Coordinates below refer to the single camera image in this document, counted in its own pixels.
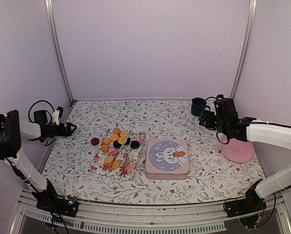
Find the silver tin lid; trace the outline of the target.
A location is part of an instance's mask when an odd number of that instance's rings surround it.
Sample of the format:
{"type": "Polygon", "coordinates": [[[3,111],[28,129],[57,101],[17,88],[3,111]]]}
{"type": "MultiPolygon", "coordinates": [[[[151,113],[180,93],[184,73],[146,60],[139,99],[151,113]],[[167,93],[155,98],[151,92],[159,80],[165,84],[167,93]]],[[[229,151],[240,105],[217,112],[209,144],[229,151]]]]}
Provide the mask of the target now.
{"type": "Polygon", "coordinates": [[[145,170],[186,171],[189,153],[184,139],[150,139],[146,145],[145,170]]]}

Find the silver white tongs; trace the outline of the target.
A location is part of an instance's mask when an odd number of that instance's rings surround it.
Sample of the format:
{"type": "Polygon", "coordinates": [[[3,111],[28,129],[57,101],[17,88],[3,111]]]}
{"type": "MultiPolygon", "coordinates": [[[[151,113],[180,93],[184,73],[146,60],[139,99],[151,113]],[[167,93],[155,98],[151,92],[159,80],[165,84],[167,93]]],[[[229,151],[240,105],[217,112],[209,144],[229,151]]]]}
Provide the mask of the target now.
{"type": "Polygon", "coordinates": [[[133,151],[130,143],[133,139],[133,132],[121,132],[118,139],[113,142],[115,148],[113,162],[110,164],[109,175],[115,179],[131,181],[136,169],[133,160],[133,151]]]}

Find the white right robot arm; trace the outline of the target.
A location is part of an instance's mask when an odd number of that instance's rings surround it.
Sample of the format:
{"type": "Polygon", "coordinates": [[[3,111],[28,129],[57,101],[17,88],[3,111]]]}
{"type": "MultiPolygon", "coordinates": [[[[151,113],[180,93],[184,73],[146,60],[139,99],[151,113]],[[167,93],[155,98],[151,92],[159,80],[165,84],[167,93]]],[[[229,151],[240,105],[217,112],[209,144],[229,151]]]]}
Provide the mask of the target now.
{"type": "MultiPolygon", "coordinates": [[[[199,124],[217,134],[223,134],[228,142],[235,139],[291,152],[291,126],[254,117],[239,118],[233,99],[223,95],[214,99],[213,106],[214,111],[208,105],[201,108],[199,124]]],[[[245,193],[241,208],[251,213],[263,199],[288,188],[291,188],[291,163],[251,185],[245,193]]]]}

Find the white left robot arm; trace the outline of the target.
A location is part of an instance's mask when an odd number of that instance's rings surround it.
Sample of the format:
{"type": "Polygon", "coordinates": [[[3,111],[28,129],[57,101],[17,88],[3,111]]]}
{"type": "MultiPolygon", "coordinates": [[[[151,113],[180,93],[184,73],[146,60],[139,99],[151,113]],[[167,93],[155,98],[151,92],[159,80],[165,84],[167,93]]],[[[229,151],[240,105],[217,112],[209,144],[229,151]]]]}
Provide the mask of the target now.
{"type": "Polygon", "coordinates": [[[77,126],[67,122],[60,123],[59,110],[55,110],[54,120],[30,122],[19,118],[18,110],[0,114],[0,160],[8,163],[14,173],[32,190],[33,196],[52,212],[62,207],[52,183],[38,172],[22,148],[21,137],[29,141],[44,141],[51,137],[69,137],[77,126]]]}

